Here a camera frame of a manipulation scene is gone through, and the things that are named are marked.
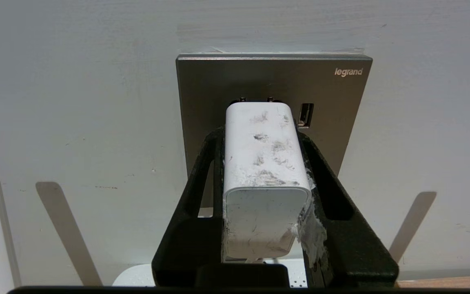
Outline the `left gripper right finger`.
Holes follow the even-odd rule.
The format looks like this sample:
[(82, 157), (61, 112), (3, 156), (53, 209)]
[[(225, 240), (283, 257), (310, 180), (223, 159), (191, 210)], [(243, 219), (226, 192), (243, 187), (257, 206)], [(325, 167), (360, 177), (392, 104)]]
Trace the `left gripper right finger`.
[(393, 287), (399, 266), (312, 139), (299, 133), (311, 197), (298, 219), (309, 287)]

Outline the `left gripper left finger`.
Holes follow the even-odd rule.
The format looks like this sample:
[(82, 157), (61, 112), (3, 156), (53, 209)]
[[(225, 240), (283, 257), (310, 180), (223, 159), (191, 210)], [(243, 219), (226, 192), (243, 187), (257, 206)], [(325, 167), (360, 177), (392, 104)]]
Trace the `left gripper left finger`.
[[(193, 287), (197, 271), (222, 262), (224, 128), (208, 134), (191, 169), (175, 212), (151, 262), (157, 287)], [(199, 211), (210, 165), (213, 215), (200, 218)]]

